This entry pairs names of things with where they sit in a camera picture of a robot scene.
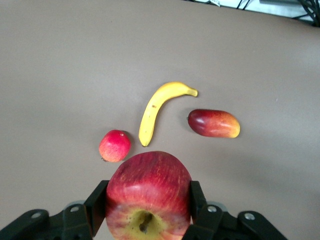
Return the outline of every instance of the apple calyx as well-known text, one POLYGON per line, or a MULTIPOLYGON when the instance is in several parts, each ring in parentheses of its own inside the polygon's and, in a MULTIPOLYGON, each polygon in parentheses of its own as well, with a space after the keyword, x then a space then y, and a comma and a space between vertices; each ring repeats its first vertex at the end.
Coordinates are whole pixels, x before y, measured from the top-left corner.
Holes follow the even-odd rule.
POLYGON ((147 213, 144 214, 143 223, 141 223, 139 225, 139 229, 140 229, 141 232, 143 232, 145 234, 147 233, 148 225, 149 225, 149 223, 151 222, 152 219, 153 219, 152 213, 147 212, 147 213))

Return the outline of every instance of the banana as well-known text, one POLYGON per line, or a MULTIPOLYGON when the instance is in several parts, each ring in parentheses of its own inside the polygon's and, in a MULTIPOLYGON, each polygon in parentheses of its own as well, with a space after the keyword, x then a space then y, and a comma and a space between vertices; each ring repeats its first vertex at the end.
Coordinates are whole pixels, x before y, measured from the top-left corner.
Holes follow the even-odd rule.
POLYGON ((139 129, 139 140, 146 147, 151 141, 154 133, 156 117, 162 104, 169 99, 182 95, 196 97, 198 91, 179 81, 171 81, 162 85, 151 97, 147 104, 139 129))

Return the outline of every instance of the large red apple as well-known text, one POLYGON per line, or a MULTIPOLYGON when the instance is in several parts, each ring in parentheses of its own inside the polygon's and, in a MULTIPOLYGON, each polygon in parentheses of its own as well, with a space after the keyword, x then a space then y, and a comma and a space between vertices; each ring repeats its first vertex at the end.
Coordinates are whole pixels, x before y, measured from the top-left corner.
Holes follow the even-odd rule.
POLYGON ((190 225, 185 166, 163 151, 123 162, 106 188, 106 223, 116 240, 181 240, 190 225))
POLYGON ((121 130, 109 131, 101 140, 99 153, 106 162, 119 162, 129 153, 131 142, 128 136, 121 130))
POLYGON ((236 138, 240 133, 238 120, 226 111, 195 109, 187 119, 191 129, 202 136, 236 138))

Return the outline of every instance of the apple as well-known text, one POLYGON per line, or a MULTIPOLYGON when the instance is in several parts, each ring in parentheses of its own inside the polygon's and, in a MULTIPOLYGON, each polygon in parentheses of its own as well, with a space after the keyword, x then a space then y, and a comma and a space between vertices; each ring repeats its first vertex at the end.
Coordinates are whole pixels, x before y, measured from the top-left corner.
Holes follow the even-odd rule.
POLYGON ((123 162, 106 188, 106 224, 116 240, 181 240, 191 223, 185 166, 163 151, 123 162))
POLYGON ((195 109, 187 120, 193 131, 206 137, 236 138, 240 133, 238 120, 226 111, 195 109))
POLYGON ((106 162, 119 162, 129 153, 131 142, 128 136, 121 130, 109 131, 101 140, 99 153, 106 162))

